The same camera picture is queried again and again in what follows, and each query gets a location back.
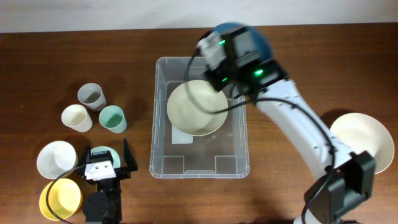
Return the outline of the cream plastic cup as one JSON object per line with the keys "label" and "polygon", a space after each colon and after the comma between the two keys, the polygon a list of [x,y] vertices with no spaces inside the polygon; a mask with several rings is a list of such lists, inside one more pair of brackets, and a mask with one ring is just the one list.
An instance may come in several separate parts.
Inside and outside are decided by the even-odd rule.
{"label": "cream plastic cup", "polygon": [[87,110],[82,105],[70,105],[62,112],[62,123],[75,131],[85,133],[89,131],[93,122]]}

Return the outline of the dark blue large bowl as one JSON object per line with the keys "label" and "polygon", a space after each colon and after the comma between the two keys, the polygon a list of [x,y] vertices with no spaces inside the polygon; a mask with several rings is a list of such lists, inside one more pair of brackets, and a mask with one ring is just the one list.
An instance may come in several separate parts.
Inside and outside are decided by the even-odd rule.
{"label": "dark blue large bowl", "polygon": [[237,22],[225,22],[212,28],[212,31],[223,33],[229,29],[234,29],[239,26],[247,27],[254,39],[255,46],[257,47],[260,55],[260,61],[269,60],[273,57],[272,48],[267,38],[262,35],[255,27],[247,26]]}

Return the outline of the mint green plastic cup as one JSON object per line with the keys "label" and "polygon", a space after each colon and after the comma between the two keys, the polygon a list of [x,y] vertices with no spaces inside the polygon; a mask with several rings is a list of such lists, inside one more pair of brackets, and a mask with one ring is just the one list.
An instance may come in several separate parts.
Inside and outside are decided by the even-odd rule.
{"label": "mint green plastic cup", "polygon": [[99,114],[99,123],[112,133],[120,134],[127,128],[127,121],[123,110],[116,106],[106,106]]}

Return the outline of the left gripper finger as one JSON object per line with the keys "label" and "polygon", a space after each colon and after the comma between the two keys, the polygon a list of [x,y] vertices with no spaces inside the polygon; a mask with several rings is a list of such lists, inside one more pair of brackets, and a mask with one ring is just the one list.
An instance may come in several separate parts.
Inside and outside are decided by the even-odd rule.
{"label": "left gripper finger", "polygon": [[124,138],[124,161],[130,172],[138,170],[137,162],[129,149],[129,144],[126,138]]}
{"label": "left gripper finger", "polygon": [[90,161],[91,161],[91,147],[86,147],[81,159],[78,161],[78,164],[76,166],[77,169],[79,170],[85,168],[85,166],[89,164]]}

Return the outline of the grey plastic cup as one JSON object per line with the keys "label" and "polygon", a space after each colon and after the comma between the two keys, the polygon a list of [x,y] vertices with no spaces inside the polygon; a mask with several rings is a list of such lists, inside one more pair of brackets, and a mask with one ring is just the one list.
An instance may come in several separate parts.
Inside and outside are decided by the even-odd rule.
{"label": "grey plastic cup", "polygon": [[101,111],[106,107],[106,98],[102,88],[96,83],[84,84],[77,94],[80,103],[93,111]]}

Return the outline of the clear plastic storage bin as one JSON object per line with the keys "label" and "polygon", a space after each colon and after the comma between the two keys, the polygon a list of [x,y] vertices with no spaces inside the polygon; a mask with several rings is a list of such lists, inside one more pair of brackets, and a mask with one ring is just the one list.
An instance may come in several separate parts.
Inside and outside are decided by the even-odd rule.
{"label": "clear plastic storage bin", "polygon": [[211,134],[193,136],[192,144],[172,144],[172,123],[167,101],[189,71],[203,79],[206,62],[188,57],[161,57],[155,66],[154,115],[149,171],[158,179],[242,179],[249,174],[249,148],[245,107],[228,112],[223,125]]}

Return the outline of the cream large bowl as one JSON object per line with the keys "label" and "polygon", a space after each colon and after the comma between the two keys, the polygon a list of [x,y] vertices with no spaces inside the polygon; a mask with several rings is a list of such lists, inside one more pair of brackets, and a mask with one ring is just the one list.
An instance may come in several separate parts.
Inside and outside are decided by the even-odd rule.
{"label": "cream large bowl", "polygon": [[344,114],[333,122],[330,130],[355,153],[370,153],[376,160],[375,174],[391,165],[395,153],[393,138],[375,118],[362,113]]}
{"label": "cream large bowl", "polygon": [[228,100],[222,91],[215,91],[204,80],[192,80],[176,87],[167,101],[167,115],[179,130],[192,136],[204,136],[219,129],[227,118],[227,112],[208,114],[200,111],[189,99],[208,111],[219,111],[228,107]]}

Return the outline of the mint green small bowl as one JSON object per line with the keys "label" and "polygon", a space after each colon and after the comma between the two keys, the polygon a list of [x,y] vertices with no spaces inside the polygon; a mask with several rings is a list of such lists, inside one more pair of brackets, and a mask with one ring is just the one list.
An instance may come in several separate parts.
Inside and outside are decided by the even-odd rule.
{"label": "mint green small bowl", "polygon": [[109,151],[111,153],[111,155],[113,157],[113,168],[114,169],[120,168],[121,160],[120,160],[119,154],[113,148],[110,148],[108,146],[98,146],[98,147],[94,147],[90,152],[91,152],[91,155],[93,155],[93,154],[98,154],[99,152],[102,152],[102,151]]}

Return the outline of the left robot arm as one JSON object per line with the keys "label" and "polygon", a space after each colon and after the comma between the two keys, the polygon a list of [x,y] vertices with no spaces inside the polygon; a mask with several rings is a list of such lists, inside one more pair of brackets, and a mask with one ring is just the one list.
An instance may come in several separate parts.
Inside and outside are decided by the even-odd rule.
{"label": "left robot arm", "polygon": [[123,140],[123,156],[126,165],[121,165],[119,154],[110,147],[87,147],[78,161],[76,174],[96,186],[96,191],[83,203],[86,223],[120,223],[122,220],[121,184],[130,179],[131,172],[138,170],[126,139]]}

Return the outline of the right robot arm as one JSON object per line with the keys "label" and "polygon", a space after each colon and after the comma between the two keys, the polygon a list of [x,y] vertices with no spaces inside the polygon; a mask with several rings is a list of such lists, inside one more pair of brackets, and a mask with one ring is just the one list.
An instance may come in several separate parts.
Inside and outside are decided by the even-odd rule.
{"label": "right robot arm", "polygon": [[354,152],[331,133],[256,29],[220,24],[200,38],[197,52],[207,62],[205,77],[213,88],[235,86],[280,128],[314,176],[297,223],[339,223],[371,197],[375,158]]}

